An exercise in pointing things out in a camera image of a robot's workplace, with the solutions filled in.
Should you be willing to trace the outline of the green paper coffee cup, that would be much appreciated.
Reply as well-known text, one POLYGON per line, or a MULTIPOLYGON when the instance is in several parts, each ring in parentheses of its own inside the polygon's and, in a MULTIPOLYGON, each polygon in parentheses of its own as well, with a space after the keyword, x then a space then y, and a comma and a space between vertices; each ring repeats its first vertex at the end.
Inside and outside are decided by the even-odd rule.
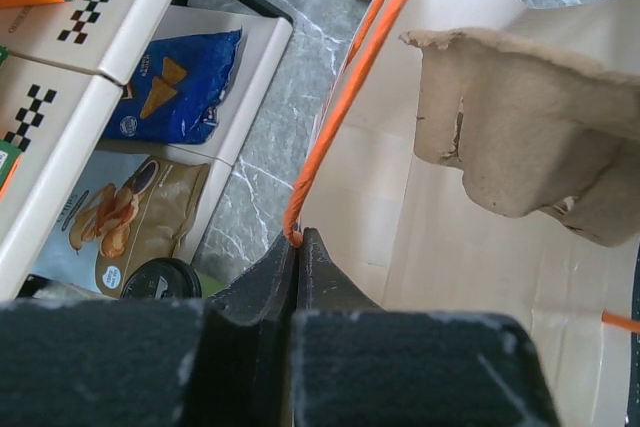
POLYGON ((224 282, 221 282, 206 273, 195 271, 195 274, 199 281, 203 298, 212 297, 226 287, 224 282))

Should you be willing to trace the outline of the brown cardboard cup carrier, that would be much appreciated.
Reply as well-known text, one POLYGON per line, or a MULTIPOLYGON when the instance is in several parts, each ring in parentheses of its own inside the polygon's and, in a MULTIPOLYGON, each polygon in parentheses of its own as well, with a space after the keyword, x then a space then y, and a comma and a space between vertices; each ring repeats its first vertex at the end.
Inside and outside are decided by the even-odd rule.
POLYGON ((543 212, 596 244, 639 231, 639 78, 482 28, 412 30, 414 152, 495 214, 543 212))

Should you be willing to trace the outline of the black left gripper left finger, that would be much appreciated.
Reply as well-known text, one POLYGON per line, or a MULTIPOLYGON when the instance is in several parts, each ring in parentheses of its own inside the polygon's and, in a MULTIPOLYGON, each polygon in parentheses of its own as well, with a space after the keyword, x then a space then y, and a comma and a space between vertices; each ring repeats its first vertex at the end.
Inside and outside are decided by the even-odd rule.
POLYGON ((288 426, 298 253, 278 237, 208 299, 1 306, 5 426, 288 426))

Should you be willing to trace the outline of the black plastic cup lid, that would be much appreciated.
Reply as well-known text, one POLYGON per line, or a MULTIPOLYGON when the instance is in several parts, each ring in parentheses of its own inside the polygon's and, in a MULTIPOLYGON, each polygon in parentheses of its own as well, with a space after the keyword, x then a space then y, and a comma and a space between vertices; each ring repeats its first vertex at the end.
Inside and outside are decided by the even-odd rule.
POLYGON ((193 267, 177 258, 155 258, 126 281, 121 299, 201 298, 201 282, 193 267))

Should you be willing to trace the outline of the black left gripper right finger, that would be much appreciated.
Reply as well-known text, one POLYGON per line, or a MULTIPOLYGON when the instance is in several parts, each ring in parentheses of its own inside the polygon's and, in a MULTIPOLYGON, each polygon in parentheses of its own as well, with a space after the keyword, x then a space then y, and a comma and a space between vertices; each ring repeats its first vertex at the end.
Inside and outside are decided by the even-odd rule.
POLYGON ((304 233, 291 320, 298 426, 556 426, 536 348, 513 318, 385 311, 304 233))

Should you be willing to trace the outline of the white Cream Bear paper bag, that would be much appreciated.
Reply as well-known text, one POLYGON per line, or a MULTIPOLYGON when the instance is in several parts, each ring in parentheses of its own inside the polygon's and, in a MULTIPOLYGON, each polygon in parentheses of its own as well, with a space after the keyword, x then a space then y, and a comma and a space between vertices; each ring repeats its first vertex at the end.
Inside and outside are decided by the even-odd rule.
POLYGON ((639 422, 639 0, 369 0, 283 216, 396 310, 497 312, 639 422))

